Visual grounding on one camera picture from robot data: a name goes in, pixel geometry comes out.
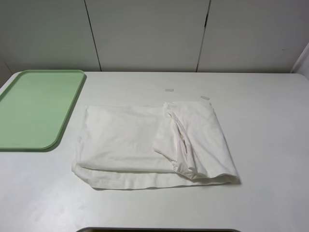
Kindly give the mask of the white short sleeve shirt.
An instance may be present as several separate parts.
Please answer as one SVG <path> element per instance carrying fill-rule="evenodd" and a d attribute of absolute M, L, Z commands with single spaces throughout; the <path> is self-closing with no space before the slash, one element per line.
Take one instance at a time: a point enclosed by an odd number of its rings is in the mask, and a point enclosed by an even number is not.
<path fill-rule="evenodd" d="M 207 101 L 85 109 L 72 164 L 94 189 L 238 184 L 238 172 Z"/>

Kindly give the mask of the light green plastic tray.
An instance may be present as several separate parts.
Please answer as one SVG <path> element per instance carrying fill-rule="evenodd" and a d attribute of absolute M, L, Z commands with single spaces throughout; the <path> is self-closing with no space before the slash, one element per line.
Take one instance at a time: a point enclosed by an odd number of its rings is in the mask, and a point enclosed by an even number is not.
<path fill-rule="evenodd" d="M 1 151 L 54 148 L 85 80 L 81 70 L 20 72 L 0 95 Z"/>

